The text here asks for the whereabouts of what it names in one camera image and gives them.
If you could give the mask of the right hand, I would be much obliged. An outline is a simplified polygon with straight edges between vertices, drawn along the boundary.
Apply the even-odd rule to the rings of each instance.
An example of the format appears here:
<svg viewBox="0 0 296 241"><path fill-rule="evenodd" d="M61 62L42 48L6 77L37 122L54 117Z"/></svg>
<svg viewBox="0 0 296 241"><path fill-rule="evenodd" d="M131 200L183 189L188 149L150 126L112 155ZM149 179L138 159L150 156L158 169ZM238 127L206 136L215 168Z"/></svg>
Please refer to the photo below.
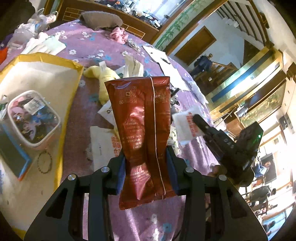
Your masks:
<svg viewBox="0 0 296 241"><path fill-rule="evenodd" d="M220 171L220 165L214 165L211 167L211 171L207 174L207 176L210 176L210 177L217 177L219 176L219 171Z"/></svg>

